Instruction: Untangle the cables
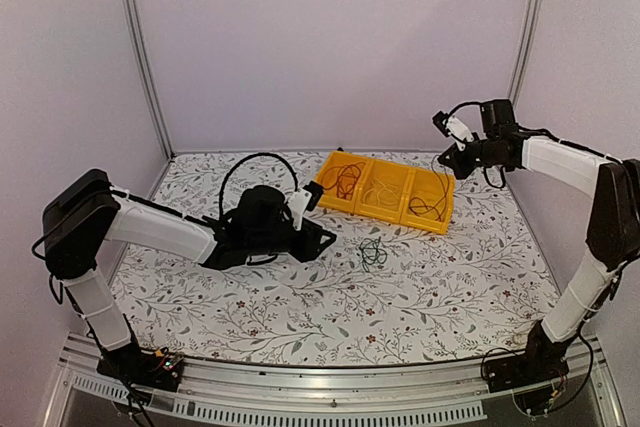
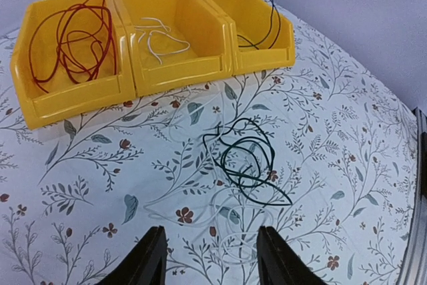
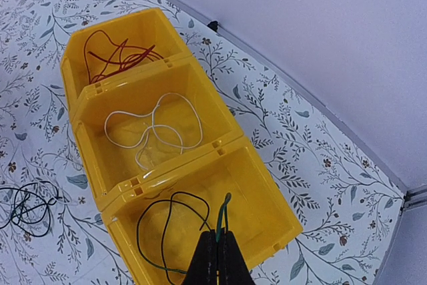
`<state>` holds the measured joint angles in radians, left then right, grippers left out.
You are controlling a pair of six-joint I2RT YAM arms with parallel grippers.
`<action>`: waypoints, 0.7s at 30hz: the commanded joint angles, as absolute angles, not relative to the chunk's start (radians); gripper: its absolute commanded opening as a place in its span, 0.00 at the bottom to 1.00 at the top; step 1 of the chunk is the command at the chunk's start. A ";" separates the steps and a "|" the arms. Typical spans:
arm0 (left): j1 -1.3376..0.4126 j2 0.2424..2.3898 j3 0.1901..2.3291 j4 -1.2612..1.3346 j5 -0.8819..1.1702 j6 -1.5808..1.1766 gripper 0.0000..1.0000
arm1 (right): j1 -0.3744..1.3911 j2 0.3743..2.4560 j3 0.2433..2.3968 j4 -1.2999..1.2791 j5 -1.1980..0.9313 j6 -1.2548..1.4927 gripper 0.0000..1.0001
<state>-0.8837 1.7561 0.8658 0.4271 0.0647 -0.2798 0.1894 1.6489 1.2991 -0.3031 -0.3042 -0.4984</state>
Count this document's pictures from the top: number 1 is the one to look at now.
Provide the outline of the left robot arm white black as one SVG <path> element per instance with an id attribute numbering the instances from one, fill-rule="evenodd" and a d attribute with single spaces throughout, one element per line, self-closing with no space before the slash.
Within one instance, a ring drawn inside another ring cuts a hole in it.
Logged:
<path id="1" fill-rule="evenodd" d="M 269 263 L 281 254 L 309 262 L 337 239 L 306 216 L 322 194 L 315 182 L 291 196 L 258 185 L 219 218 L 197 219 L 119 190 L 104 171 L 91 169 L 47 205 L 32 253 L 70 294 L 98 345 L 110 352 L 111 366 L 138 381 L 149 362 L 134 348 L 134 334 L 98 271 L 103 243 L 135 244 L 218 271 Z"/>

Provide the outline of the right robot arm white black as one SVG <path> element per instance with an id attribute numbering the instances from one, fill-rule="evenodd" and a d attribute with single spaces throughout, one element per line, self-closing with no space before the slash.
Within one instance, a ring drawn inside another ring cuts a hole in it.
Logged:
<path id="1" fill-rule="evenodd" d="M 558 303 L 532 329 L 530 351 L 517 362 L 521 379 L 537 383 L 555 367 L 551 348 L 564 347 L 578 336 L 605 300 L 615 296 L 625 269 L 639 259 L 639 162 L 559 138 L 546 128 L 524 127 L 508 99 L 469 105 L 479 111 L 480 133 L 458 118 L 465 103 L 432 119 L 453 141 L 438 161 L 457 179 L 491 167 L 502 175 L 524 170 L 556 180 L 591 202 L 579 266 Z"/>

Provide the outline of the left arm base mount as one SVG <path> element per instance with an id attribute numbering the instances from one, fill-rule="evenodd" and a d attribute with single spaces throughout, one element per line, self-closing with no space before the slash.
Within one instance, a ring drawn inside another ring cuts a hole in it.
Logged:
<path id="1" fill-rule="evenodd" d="M 177 392 L 185 356 L 166 347 L 145 351 L 136 343 L 109 351 L 102 350 L 97 372 L 123 384 Z"/>

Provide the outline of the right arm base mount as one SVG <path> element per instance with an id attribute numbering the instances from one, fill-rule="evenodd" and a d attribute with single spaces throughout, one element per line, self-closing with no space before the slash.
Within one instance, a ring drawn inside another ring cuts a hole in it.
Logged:
<path id="1" fill-rule="evenodd" d="M 563 342 L 552 342 L 537 321 L 527 336 L 522 353 L 481 361 L 480 373 L 491 393 L 528 387 L 514 397 L 524 414 L 548 414 L 564 388 L 569 373 L 566 352 L 576 335 Z"/>

